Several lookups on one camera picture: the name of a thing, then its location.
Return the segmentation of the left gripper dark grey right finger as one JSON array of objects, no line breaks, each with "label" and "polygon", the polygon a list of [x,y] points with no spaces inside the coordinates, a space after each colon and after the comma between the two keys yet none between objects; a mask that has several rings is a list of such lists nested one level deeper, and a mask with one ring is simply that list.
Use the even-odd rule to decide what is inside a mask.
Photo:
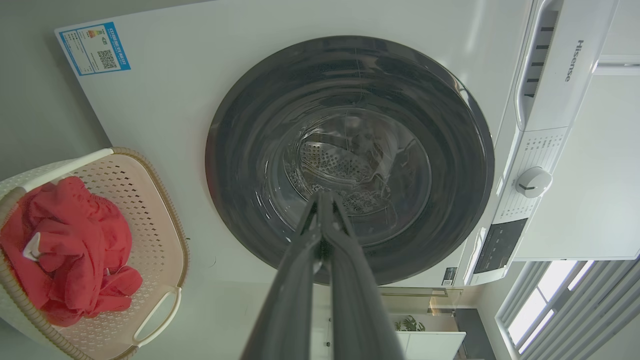
[{"label": "left gripper dark grey right finger", "polygon": [[334,360],[403,360],[373,272],[337,194],[322,193]]}]

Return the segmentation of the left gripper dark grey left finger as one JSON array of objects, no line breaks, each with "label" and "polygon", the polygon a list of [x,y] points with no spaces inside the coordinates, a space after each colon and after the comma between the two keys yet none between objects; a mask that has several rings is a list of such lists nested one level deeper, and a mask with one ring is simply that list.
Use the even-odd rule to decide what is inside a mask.
[{"label": "left gripper dark grey left finger", "polygon": [[242,360],[310,358],[314,277],[323,262],[321,199],[320,193],[311,196],[302,213],[240,356]]}]

